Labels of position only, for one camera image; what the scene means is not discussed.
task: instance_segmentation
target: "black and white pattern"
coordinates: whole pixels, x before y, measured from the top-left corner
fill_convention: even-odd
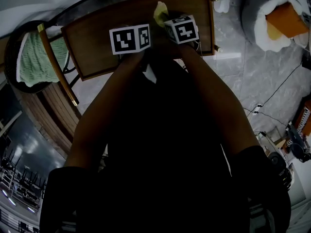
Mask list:
[[[150,44],[149,28],[148,27],[138,28],[138,37],[140,49],[148,46]]]
[[[175,29],[180,42],[194,39],[196,37],[194,24],[192,22],[176,25]]]
[[[173,23],[178,23],[178,22],[182,22],[182,21],[188,21],[188,20],[191,20],[190,17],[180,17],[180,18],[176,18],[176,19],[173,19]]]
[[[297,129],[297,132],[299,134],[301,134],[302,129],[305,127],[305,125],[309,119],[310,114],[311,114],[311,111],[307,107],[305,107],[301,121],[300,121],[298,129]]]
[[[115,52],[136,50],[134,29],[112,33]]]
[[[293,144],[293,141],[292,141],[292,140],[288,140],[287,143],[286,143],[286,146],[287,146],[287,147],[290,147],[291,144]]]
[[[165,30],[167,32],[169,39],[171,39],[172,41],[175,41],[176,39],[174,36],[173,28],[169,25],[165,25]]]

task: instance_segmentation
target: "yellow object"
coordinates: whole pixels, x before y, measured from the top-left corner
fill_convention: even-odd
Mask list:
[[[163,2],[157,2],[157,6],[154,12],[154,19],[156,23],[164,28],[164,22],[167,21],[169,18],[169,12],[167,10],[166,4]]]
[[[270,22],[267,21],[267,33],[271,40],[278,40],[283,34]]]
[[[282,141],[280,141],[278,144],[276,144],[276,147],[277,147],[278,149],[280,149],[280,148],[285,144],[285,142],[286,142],[285,139],[282,140]]]
[[[40,25],[37,26],[38,28],[38,32],[41,32],[42,30],[44,30],[44,24],[41,23]]]

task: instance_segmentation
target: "white cube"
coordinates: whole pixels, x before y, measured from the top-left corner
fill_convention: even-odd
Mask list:
[[[149,24],[109,30],[112,53],[140,52],[151,46]]]
[[[164,25],[169,39],[177,44],[199,39],[198,27],[193,16],[165,21]]]

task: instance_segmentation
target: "forearm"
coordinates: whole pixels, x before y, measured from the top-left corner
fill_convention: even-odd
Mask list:
[[[203,102],[215,119],[230,154],[258,144],[237,97],[190,46],[180,46],[182,59],[201,93]]]
[[[139,71],[140,59],[140,54],[125,59],[87,108],[76,127],[66,166],[89,168],[94,165],[93,160],[101,156],[107,142],[107,130]]]

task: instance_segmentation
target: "person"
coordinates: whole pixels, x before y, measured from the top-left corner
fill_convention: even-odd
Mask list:
[[[287,190],[239,100],[190,45],[178,51],[187,70],[152,51],[120,63],[81,117],[65,167],[49,175],[40,232],[74,212],[77,232],[241,233],[258,215],[260,232],[286,231]],[[146,59],[156,83],[141,71]]]

